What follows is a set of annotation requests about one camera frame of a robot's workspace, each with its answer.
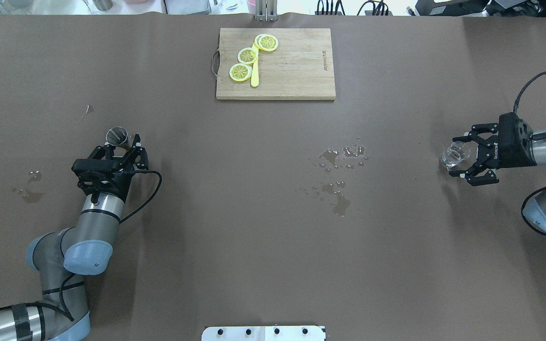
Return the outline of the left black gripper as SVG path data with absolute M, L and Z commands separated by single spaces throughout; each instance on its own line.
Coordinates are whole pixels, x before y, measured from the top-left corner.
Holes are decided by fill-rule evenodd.
M 90 196 L 96 192 L 127 198 L 133 176 L 149 168 L 146 148 L 139 135 L 133 135 L 130 150 L 114 156 L 115 147 L 98 145 L 88 158 L 78 159 L 78 188 Z

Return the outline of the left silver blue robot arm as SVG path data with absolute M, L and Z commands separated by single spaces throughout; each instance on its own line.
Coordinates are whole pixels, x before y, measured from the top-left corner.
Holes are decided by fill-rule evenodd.
M 78 222 L 35 238 L 26 262 L 40 276 L 42 298 L 0 308 L 0 341 L 81 341 L 91 330 L 85 277 L 106 270 L 137 173 L 150 173 L 139 135 L 109 137 L 72 171 L 85 201 Z

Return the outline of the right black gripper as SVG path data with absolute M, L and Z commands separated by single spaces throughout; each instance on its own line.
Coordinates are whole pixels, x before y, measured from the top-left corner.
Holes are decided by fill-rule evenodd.
M 531 136 L 533 129 L 514 113 L 502 114 L 498 123 L 472 125 L 463 136 L 452 142 L 477 143 L 475 164 L 466 170 L 449 170 L 451 177 L 464 179 L 471 186 L 499 183 L 494 169 L 535 166 Z

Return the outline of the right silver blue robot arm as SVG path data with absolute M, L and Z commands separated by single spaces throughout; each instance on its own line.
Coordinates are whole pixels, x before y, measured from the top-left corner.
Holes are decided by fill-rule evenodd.
M 476 160 L 470 167 L 449 172 L 474 187 L 498 183 L 500 169 L 546 165 L 546 129 L 534 130 L 513 112 L 501 115 L 496 123 L 472 125 L 453 142 L 477 145 Z M 546 236 L 546 186 L 522 201 L 520 214 L 529 229 Z

